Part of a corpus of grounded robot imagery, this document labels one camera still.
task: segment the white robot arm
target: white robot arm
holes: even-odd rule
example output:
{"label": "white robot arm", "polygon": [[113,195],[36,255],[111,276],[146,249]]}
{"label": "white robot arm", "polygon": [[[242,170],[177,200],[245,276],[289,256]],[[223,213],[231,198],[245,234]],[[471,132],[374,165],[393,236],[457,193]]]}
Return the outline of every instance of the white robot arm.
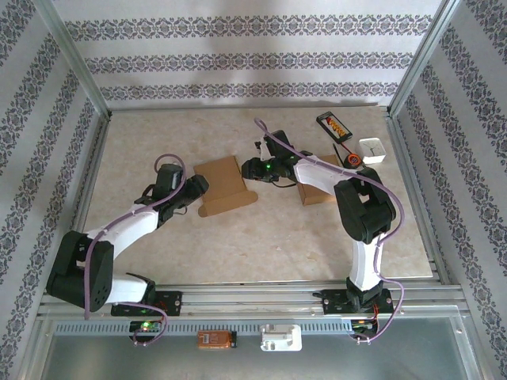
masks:
{"label": "white robot arm", "polygon": [[[283,131],[273,132],[272,135],[290,146]],[[382,247],[377,245],[396,217],[389,196],[370,183],[374,181],[382,184],[376,171],[371,168],[361,171],[340,168],[339,173],[318,165],[322,160],[309,152],[301,153],[310,161],[301,159],[268,136],[255,145],[263,153],[264,160],[251,158],[246,161],[242,165],[244,178],[273,183],[283,177],[336,196],[342,225],[353,239],[353,266],[346,281],[346,302],[352,305],[355,312],[370,309],[383,290],[383,281],[375,271],[375,251],[378,249],[376,260],[379,268]],[[351,178],[346,173],[358,173],[370,181]]]}
{"label": "white robot arm", "polygon": [[[181,182],[182,169],[179,165],[164,164],[158,171],[157,181],[143,192],[128,213],[110,230],[106,226],[85,232],[70,231],[63,237],[46,289],[50,295],[84,307],[84,268],[80,265],[86,258],[92,240],[102,231],[93,248],[90,262],[90,311],[103,305],[122,302],[142,302],[150,305],[155,297],[154,282],[131,273],[113,273],[113,261],[131,244],[149,234],[178,209],[186,208],[200,198],[209,187],[206,179],[195,175],[188,180],[178,194],[166,202],[165,199]],[[146,207],[160,203],[155,207]]]}
{"label": "white robot arm", "polygon": [[[311,156],[319,162],[317,156]],[[353,169],[343,169],[345,172],[356,173]],[[334,172],[333,170],[322,166],[314,165],[308,161],[300,160],[294,166],[296,180],[301,184],[309,184],[335,196],[334,187],[338,182],[347,181],[350,177],[344,174]],[[377,242],[383,234],[378,234],[372,239],[372,242],[366,244],[362,241],[353,241],[353,262],[349,274],[350,281],[361,291],[368,291],[380,282],[380,278],[375,273],[374,258]],[[380,267],[382,258],[382,247],[379,248],[377,265]]]}

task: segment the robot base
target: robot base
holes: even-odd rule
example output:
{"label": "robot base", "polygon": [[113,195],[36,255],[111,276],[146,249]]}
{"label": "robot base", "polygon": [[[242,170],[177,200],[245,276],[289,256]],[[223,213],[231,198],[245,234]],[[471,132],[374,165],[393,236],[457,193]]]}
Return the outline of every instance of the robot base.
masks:
{"label": "robot base", "polygon": [[[181,296],[180,291],[156,291],[154,301],[150,302],[150,305],[164,310],[168,317],[179,317]],[[114,317],[160,317],[160,313],[154,310],[121,304],[111,307],[111,315]]]}
{"label": "robot base", "polygon": [[347,297],[346,289],[325,289],[320,293],[314,293],[315,297],[322,299],[324,315],[328,314],[373,314],[373,305],[379,307],[379,313],[392,314],[395,310],[389,289],[382,289],[374,301],[357,310]]}

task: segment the marble floor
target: marble floor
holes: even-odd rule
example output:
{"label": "marble floor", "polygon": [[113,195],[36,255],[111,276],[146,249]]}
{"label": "marble floor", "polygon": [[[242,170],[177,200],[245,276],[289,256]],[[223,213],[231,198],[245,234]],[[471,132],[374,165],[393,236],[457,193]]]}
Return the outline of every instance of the marble floor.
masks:
{"label": "marble floor", "polygon": [[[154,160],[180,155],[188,167],[228,155],[239,165],[257,157],[261,117],[270,131],[283,129],[296,149],[333,154],[331,138],[315,118],[332,111],[354,134],[348,142],[378,137],[387,156],[372,165],[401,199],[406,224],[384,246],[381,271],[397,278],[431,277],[414,213],[377,107],[199,109],[113,113],[93,191],[86,230],[122,214],[151,183]],[[352,240],[341,225],[337,205],[303,207],[294,188],[248,180],[256,203],[201,218],[198,200],[187,215],[139,239],[115,261],[115,272],[134,272],[160,284],[344,279],[352,263]]]}

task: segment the patterned wallpaper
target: patterned wallpaper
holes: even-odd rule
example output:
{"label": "patterned wallpaper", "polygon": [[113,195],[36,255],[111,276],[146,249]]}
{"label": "patterned wallpaper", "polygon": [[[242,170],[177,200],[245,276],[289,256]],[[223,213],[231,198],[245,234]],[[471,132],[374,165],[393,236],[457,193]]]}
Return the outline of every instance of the patterned wallpaper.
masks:
{"label": "patterned wallpaper", "polygon": [[0,379],[17,378],[105,126],[29,0],[0,0]]}
{"label": "patterned wallpaper", "polygon": [[112,109],[388,105],[440,0],[55,0]]}
{"label": "patterned wallpaper", "polygon": [[398,115],[494,378],[507,378],[506,6],[462,2]]}

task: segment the brown cardboard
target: brown cardboard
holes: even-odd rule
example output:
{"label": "brown cardboard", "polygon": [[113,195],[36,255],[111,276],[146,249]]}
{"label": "brown cardboard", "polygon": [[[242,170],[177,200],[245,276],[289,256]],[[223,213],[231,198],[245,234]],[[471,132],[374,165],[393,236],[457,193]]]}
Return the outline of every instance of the brown cardboard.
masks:
{"label": "brown cardboard", "polygon": [[256,202],[258,195],[246,188],[235,156],[193,167],[209,183],[208,191],[202,196],[203,204],[197,213],[201,218],[221,214]]}
{"label": "brown cardboard", "polygon": [[[341,166],[338,164],[338,160],[334,154],[321,156],[319,158],[325,162],[329,162],[330,164]],[[332,196],[331,194],[323,192],[318,188],[314,188],[309,184],[298,184],[298,190],[303,206],[310,206],[311,204],[324,202],[336,202],[336,196]]]}

